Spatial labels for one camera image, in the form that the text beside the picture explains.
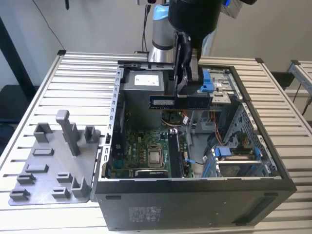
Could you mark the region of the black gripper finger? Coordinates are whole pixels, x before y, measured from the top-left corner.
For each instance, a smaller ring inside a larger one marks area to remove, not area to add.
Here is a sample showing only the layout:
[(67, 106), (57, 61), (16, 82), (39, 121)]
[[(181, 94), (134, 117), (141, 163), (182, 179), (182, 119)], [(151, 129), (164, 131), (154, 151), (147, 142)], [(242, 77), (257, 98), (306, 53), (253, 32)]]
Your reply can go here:
[(175, 32), (175, 96), (186, 98), (190, 95), (188, 85), (192, 83), (192, 43), (190, 37), (184, 32)]
[(203, 85), (203, 71), (198, 65), (198, 50), (191, 49), (184, 61), (184, 94), (193, 95)]

